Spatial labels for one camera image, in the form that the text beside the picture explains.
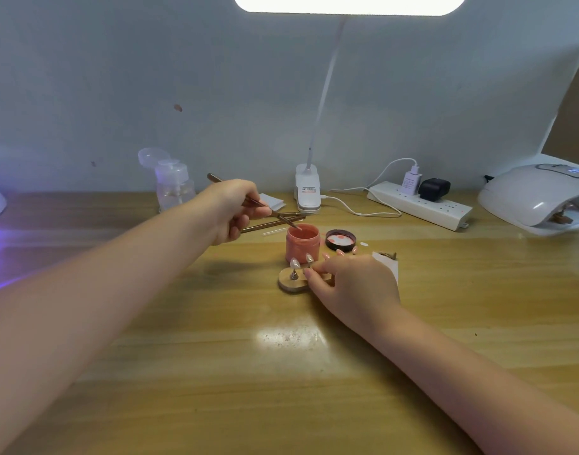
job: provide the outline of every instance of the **wooden desk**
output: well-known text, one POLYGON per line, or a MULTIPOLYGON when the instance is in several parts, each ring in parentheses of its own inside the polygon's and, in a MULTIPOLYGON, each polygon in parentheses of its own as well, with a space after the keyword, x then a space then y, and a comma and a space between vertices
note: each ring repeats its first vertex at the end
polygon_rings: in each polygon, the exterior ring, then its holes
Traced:
MULTIPOLYGON (((471 193, 452 199, 475 205, 471 193)), ((117 235, 155 214, 155 201, 13 198, 0 217, 0 282, 117 235)), ((579 232, 535 238, 476 206, 471 228, 454 233, 329 203, 308 221, 351 230, 362 251, 398 252, 411 311, 579 411, 579 232)), ((211 248, 7 455, 477 452, 317 300, 278 290, 284 240, 255 232, 211 248)))

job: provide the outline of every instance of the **power outlet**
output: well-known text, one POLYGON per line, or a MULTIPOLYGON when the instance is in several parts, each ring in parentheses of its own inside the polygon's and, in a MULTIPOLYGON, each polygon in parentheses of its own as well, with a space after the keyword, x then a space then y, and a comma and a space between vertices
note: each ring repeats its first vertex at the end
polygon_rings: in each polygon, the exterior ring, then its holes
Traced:
POLYGON ((473 210, 472 207, 448 199, 428 201, 418 195, 406 195, 401 192, 401 185, 391 182, 382 182, 373 186, 369 189, 367 197, 372 201, 387 203, 401 212, 452 231, 468 227, 467 219, 473 210))

